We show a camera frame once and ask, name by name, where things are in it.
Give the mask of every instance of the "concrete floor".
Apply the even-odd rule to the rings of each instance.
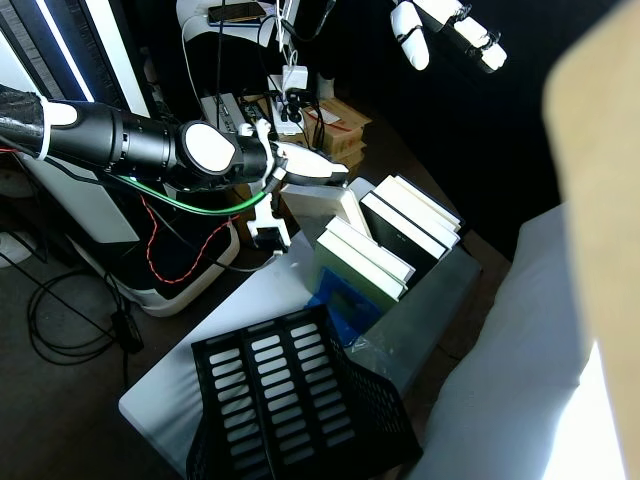
[[[367,127],[369,145],[359,174],[376,183],[391,173],[412,179],[441,200],[446,196],[413,157],[384,119],[366,106],[373,118]],[[420,431],[431,405],[456,361],[473,346],[507,262],[481,238],[470,232],[464,246],[483,265],[475,291],[462,306],[412,391],[406,406]],[[256,264],[261,255],[243,251],[239,263]],[[56,261],[42,264],[31,258],[22,266],[44,281],[68,269]],[[135,309],[134,316],[145,348],[131,357],[134,383],[158,362],[187,332],[222,302],[246,278],[224,273],[180,314],[158,319]],[[56,288],[91,318],[113,311],[113,300],[99,280],[74,278]],[[26,304],[34,285],[15,269],[0,269],[0,477],[3,479],[177,479],[179,476],[120,416],[123,394],[122,354],[112,347],[99,358],[76,367],[49,365],[29,345]],[[41,306],[46,332],[64,341],[91,338],[94,332],[52,298]]]

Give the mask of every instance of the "beige object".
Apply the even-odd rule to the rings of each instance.
[[[640,2],[614,11],[557,65],[545,98],[573,274],[629,479],[640,478],[639,25]]]

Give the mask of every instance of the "white book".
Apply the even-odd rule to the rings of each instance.
[[[348,275],[351,278],[345,278],[345,280],[353,282],[356,287],[358,287],[362,281],[359,277],[362,277],[362,279],[366,279],[366,281],[372,283],[385,295],[395,300],[400,298],[400,296],[407,290],[405,285],[382,270],[371,260],[361,255],[354,248],[340,240],[332,232],[324,232],[320,238],[318,238],[318,244],[329,250],[333,255],[341,259],[356,272],[355,275]],[[338,275],[344,275],[344,272],[340,271],[335,273]]]
[[[460,241],[448,220],[400,186],[393,177],[387,177],[374,192],[445,247],[453,248]]]
[[[398,183],[398,185],[414,195],[416,198],[418,198],[418,200],[421,200],[422,202],[427,204],[431,209],[437,212],[438,215],[442,216],[442,218],[446,219],[451,225],[453,225],[454,231],[457,232],[458,230],[460,230],[460,219],[456,218],[454,214],[452,214],[443,206],[439,205],[438,202],[433,201],[427,195],[423,194],[420,190],[411,185],[404,178],[396,176],[394,177],[394,180]]]
[[[403,283],[406,283],[416,271],[407,262],[357,232],[339,217],[335,217],[329,222],[327,230]]]
[[[358,200],[347,188],[289,184],[280,195],[312,245],[336,216],[357,232],[371,237]]]
[[[440,260],[447,251],[446,247],[424,233],[375,195],[367,195],[362,199],[362,203],[434,258]]]

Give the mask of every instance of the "green cable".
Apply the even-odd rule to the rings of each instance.
[[[250,209],[251,207],[253,207],[254,205],[256,205],[257,203],[260,202],[260,200],[262,200],[266,194],[264,192],[259,192],[258,194],[256,194],[255,196],[251,197],[249,200],[246,200],[238,205],[234,205],[233,207],[229,207],[229,208],[223,208],[222,210],[207,210],[204,208],[199,208],[199,207],[194,207],[193,205],[187,205],[186,203],[182,203],[179,202],[178,200],[174,200],[173,198],[167,197],[166,195],[163,195],[161,193],[156,192],[155,190],[153,190],[152,188],[147,187],[146,185],[143,185],[142,183],[133,180],[130,177],[125,177],[122,175],[114,175],[113,178],[126,183],[127,185],[132,186],[133,188],[140,190],[141,192],[144,192],[148,195],[151,195],[152,197],[157,198],[158,200],[162,200],[163,202],[166,202],[170,205],[173,205],[174,207],[180,208],[182,210],[186,210],[187,212],[191,212],[191,213],[197,213],[200,215],[211,215],[211,216],[228,216],[228,215],[234,215],[236,213],[242,213],[245,210]]]

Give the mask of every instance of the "black crate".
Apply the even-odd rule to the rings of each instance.
[[[324,306],[191,347],[190,480],[367,479],[422,453],[395,387],[347,358]]]

